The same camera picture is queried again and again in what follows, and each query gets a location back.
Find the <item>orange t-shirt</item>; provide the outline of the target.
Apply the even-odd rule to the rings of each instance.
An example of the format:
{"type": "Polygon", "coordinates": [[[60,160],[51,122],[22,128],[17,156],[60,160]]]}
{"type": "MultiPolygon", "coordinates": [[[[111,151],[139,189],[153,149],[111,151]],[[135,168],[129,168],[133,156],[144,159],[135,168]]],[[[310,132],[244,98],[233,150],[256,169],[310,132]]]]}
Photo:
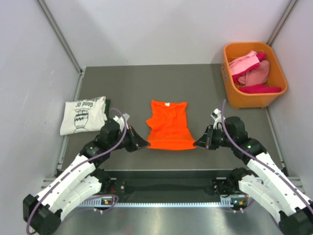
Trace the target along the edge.
{"type": "Polygon", "coordinates": [[[196,148],[188,129],[187,105],[187,102],[151,101],[152,117],[146,120],[150,127],[147,137],[150,149],[184,151],[196,148]]]}

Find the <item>dark green folded t-shirt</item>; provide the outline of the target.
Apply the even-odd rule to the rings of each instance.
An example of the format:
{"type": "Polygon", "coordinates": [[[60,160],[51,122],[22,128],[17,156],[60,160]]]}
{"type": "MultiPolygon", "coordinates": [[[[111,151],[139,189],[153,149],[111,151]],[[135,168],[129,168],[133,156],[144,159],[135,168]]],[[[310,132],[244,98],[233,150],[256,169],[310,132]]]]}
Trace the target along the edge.
{"type": "Polygon", "coordinates": [[[111,100],[110,99],[106,99],[105,100],[105,109],[104,109],[104,114],[105,114],[106,119],[108,119],[108,117],[109,117],[110,104],[111,104],[111,100]]]}

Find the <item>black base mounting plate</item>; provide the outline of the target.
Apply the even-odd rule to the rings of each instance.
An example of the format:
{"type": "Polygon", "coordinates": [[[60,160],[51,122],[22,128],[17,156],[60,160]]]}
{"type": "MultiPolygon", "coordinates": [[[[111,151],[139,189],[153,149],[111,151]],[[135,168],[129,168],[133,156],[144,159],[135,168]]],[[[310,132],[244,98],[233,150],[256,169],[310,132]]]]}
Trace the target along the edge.
{"type": "Polygon", "coordinates": [[[220,202],[246,199],[227,182],[230,170],[102,170],[102,193],[121,203],[220,202]]]}

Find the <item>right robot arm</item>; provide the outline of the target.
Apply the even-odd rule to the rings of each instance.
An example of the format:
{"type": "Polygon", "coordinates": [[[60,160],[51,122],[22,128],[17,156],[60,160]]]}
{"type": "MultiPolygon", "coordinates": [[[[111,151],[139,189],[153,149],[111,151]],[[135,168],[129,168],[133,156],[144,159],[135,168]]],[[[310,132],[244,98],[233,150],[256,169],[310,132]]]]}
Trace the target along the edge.
{"type": "Polygon", "coordinates": [[[246,168],[231,171],[226,181],[232,193],[244,193],[262,206],[285,235],[313,233],[313,201],[278,168],[264,146],[248,137],[239,117],[224,118],[220,110],[211,113],[208,125],[194,146],[207,150],[230,148],[246,168]]]}

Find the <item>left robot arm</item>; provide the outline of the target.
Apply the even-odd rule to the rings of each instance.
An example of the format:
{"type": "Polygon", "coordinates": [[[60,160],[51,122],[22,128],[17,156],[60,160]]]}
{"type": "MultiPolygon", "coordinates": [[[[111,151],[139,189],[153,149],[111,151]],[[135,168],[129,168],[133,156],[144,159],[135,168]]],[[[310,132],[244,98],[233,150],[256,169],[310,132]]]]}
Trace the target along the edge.
{"type": "Polygon", "coordinates": [[[81,203],[108,198],[114,207],[119,197],[112,193],[111,177],[99,167],[114,150],[132,153],[150,146],[125,119],[109,119],[94,140],[88,142],[74,161],[52,183],[22,202],[28,235],[54,234],[67,215],[81,203]]]}

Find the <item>salmon pink t-shirt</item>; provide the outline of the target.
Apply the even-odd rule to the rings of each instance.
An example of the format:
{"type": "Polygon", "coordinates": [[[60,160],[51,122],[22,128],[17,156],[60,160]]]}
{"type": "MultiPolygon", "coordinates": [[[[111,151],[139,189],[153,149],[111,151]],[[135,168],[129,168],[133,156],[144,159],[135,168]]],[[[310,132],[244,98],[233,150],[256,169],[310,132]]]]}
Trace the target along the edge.
{"type": "Polygon", "coordinates": [[[269,70],[269,61],[263,60],[256,70],[250,70],[245,75],[239,77],[239,84],[244,86],[264,84],[268,79],[269,70]]]}

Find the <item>orange plastic basket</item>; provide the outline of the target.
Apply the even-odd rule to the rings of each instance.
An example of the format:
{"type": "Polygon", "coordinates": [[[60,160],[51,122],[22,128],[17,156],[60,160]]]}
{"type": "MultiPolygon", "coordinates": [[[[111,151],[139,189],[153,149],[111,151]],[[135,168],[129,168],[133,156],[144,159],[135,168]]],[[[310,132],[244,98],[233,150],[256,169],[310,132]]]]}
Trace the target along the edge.
{"type": "Polygon", "coordinates": [[[287,80],[273,49],[267,44],[262,42],[230,43],[224,47],[223,57],[221,73],[228,102],[233,108],[265,108],[287,91],[287,80]],[[280,92],[247,94],[236,88],[231,77],[229,63],[240,56],[246,55],[251,50],[264,52],[266,54],[266,59],[270,62],[270,70],[269,78],[265,85],[269,87],[279,87],[281,88],[280,92]]]}

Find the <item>white printed folded t-shirt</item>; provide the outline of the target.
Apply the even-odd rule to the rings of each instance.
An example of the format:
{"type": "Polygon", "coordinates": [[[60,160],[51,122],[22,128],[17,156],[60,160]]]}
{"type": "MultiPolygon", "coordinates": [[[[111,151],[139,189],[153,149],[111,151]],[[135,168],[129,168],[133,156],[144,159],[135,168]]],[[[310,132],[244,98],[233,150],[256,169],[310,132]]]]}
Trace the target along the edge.
{"type": "Polygon", "coordinates": [[[100,131],[107,120],[105,109],[105,96],[66,102],[60,135],[100,131]]]}

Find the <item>aluminium frame extrusion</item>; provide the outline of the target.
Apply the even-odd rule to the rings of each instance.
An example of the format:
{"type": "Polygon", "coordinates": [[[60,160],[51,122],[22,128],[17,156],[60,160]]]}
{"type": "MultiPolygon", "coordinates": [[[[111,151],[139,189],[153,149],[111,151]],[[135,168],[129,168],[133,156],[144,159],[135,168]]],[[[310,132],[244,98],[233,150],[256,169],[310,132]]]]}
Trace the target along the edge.
{"type": "MultiPolygon", "coordinates": [[[[44,189],[46,188],[47,186],[49,186],[50,184],[53,183],[53,181],[55,180],[56,178],[45,178],[43,180],[43,183],[42,183],[42,186],[41,186],[41,189],[44,189]]],[[[288,179],[295,185],[295,187],[300,190],[302,193],[305,193],[305,190],[303,188],[303,185],[302,185],[302,182],[300,180],[299,177],[295,177],[295,176],[288,176],[288,179]]]]}

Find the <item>magenta t-shirt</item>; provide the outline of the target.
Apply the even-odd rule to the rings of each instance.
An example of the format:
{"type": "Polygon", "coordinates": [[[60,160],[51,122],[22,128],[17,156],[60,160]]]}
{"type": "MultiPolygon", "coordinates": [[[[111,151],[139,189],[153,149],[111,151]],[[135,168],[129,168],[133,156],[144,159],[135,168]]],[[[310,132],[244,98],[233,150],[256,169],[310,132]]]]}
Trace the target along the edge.
{"type": "MultiPolygon", "coordinates": [[[[264,52],[257,52],[257,57],[260,62],[266,59],[266,53],[264,52]]],[[[243,73],[237,74],[237,75],[232,75],[232,80],[234,82],[235,87],[246,94],[269,94],[269,93],[279,93],[281,92],[282,88],[280,87],[270,87],[264,84],[259,84],[259,85],[254,85],[254,86],[244,86],[239,84],[238,78],[245,75],[248,71],[250,70],[256,70],[258,67],[254,69],[249,69],[247,71],[244,71],[243,73]]]]}

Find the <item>light pink t-shirt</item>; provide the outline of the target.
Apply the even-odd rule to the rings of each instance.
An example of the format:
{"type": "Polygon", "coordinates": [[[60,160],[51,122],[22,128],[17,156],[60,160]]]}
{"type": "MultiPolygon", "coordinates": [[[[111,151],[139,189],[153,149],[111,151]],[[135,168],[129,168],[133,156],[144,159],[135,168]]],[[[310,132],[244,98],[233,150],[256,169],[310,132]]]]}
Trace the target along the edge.
{"type": "Polygon", "coordinates": [[[231,75],[237,75],[258,67],[260,61],[257,57],[257,52],[251,50],[248,54],[241,56],[229,63],[231,75]]]}

